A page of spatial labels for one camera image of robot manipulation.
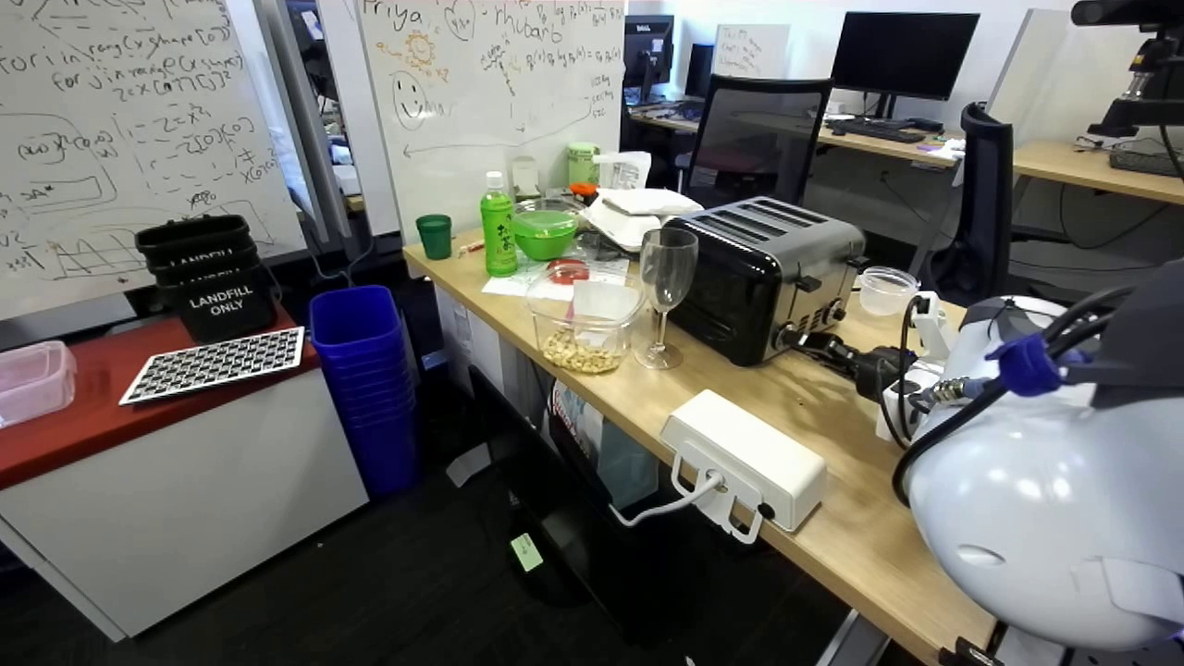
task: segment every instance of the blue bin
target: blue bin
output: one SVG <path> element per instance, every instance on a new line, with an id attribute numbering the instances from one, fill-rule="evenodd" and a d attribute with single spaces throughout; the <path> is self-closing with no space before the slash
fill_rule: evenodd
<path id="1" fill-rule="evenodd" d="M 368 500 L 405 491 L 419 476 L 414 371 L 394 296 L 331 289 L 310 299 L 305 322 Z"/>

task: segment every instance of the green bottle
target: green bottle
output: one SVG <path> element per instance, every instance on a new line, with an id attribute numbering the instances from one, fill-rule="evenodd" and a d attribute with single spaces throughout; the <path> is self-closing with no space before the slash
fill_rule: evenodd
<path id="1" fill-rule="evenodd" d="M 514 201 L 508 189 L 503 170 L 486 174 L 486 196 L 479 196 L 479 233 L 486 233 L 486 275 L 514 275 L 518 270 L 518 247 L 511 236 L 511 215 Z"/>

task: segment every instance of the black chair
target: black chair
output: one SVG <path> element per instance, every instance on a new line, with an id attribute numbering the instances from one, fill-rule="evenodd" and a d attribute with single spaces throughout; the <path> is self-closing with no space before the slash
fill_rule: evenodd
<path id="1" fill-rule="evenodd" d="M 799 204 L 823 100 L 828 82 L 709 75 L 700 141 L 680 189 L 706 207 L 758 194 Z"/>
<path id="2" fill-rule="evenodd" d="M 955 242 L 931 255 L 928 283 L 944 299 L 974 304 L 999 291 L 1085 299 L 1089 291 L 1132 285 L 1155 265 L 1128 255 L 1075 247 L 1042 228 L 1015 228 L 1015 135 L 985 104 L 960 112 L 960 215 Z"/>

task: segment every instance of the white cabinet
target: white cabinet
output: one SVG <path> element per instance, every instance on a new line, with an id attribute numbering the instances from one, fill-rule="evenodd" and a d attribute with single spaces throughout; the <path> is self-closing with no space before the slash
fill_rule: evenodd
<path id="1" fill-rule="evenodd" d="M 0 491 L 0 539 L 111 639 L 365 502 L 318 371 Z"/>

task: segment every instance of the red countertop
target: red countertop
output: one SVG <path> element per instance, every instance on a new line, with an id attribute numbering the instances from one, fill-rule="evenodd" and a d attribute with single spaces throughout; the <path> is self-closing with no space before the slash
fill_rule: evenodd
<path id="1" fill-rule="evenodd" d="M 192 417 L 199 411 L 223 406 L 292 375 L 273 375 L 257 380 L 235 380 L 177 400 L 119 406 L 123 391 L 135 376 L 148 355 L 187 348 L 192 336 L 177 320 L 148 322 L 129 334 L 95 336 L 72 343 L 72 403 L 12 429 L 0 429 L 0 487 L 65 465 L 72 458 L 95 456 L 139 433 L 164 429 L 170 422 Z"/>

